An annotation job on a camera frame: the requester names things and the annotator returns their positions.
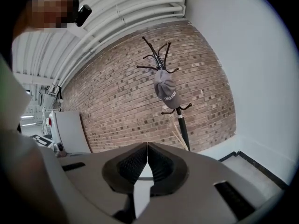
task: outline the black metal pole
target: black metal pole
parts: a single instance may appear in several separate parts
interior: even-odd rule
[[[184,116],[182,115],[180,108],[177,108],[176,110],[178,113],[178,123],[181,129],[183,140],[185,141],[188,150],[190,151],[189,138],[188,138],[187,127],[186,127]]]

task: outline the gray floor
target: gray floor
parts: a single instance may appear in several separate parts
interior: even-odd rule
[[[224,165],[235,171],[237,174],[251,182],[259,189],[266,199],[281,191],[281,189],[262,172],[248,163],[242,157],[230,157],[223,162]]]

